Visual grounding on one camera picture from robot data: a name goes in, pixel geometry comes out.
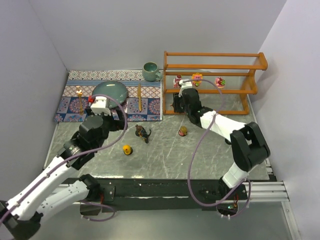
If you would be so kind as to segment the brown-haired figure with dark creature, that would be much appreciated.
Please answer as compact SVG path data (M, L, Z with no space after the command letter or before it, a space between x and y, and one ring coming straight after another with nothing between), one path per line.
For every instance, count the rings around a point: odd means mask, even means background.
M149 130L149 132L147 132L147 130L142 126L142 125L135 125L135 135L137 137L140 137L146 144L149 143L149 137L152 133L151 129Z

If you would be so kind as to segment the pink bear strawberry cake toy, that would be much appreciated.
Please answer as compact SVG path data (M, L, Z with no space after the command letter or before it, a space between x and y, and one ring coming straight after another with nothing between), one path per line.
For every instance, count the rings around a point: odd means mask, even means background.
M174 88L181 88L180 80L182 80L182 76L180 74L176 75L176 77L173 79L173 87Z

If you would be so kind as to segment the pink flower bear toy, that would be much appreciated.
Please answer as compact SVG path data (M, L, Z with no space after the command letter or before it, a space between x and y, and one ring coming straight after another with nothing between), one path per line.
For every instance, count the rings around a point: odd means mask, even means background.
M203 75L201 73L194 73L192 76L191 76L191 79L192 79L192 85L194 87L199 87L202 83L202 79L203 79Z

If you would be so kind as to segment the yellow duck toy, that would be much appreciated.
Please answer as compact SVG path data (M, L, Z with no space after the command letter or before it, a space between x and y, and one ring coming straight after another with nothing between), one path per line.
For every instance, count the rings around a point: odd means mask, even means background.
M130 145L124 145L122 149L123 149L123 153L127 156L133 153L133 148Z

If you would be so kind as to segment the pink bear donut toy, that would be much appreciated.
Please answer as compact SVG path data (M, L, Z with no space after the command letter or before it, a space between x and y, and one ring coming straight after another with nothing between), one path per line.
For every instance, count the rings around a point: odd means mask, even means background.
M217 77L215 79L215 85L219 88L219 89L223 89L226 85L226 81L222 78L222 77Z

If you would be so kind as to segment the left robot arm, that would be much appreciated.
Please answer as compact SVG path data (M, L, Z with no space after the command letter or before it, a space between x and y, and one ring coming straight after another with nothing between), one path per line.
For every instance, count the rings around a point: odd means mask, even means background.
M127 130L126 113L118 110L117 114L118 120L105 113L91 113L36 179L15 197L1 201L0 222L14 239L29 240L56 213L75 202L99 196L100 184L90 174L82 175L58 193L53 191L104 148L110 132Z

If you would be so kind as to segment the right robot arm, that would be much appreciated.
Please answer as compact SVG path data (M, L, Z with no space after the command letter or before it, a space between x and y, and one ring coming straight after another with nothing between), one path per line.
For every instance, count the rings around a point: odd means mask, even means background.
M187 170L187 185L190 195L195 197L191 187L191 168L196 152L205 136L213 132L223 137L231 146L233 164L219 179L218 194L227 199L248 177L257 165L260 165L270 154L270 148L259 125L252 121L242 123L218 114L215 110L203 106L199 93L188 88L173 94L172 107L176 113L184 113L189 121L204 129Z

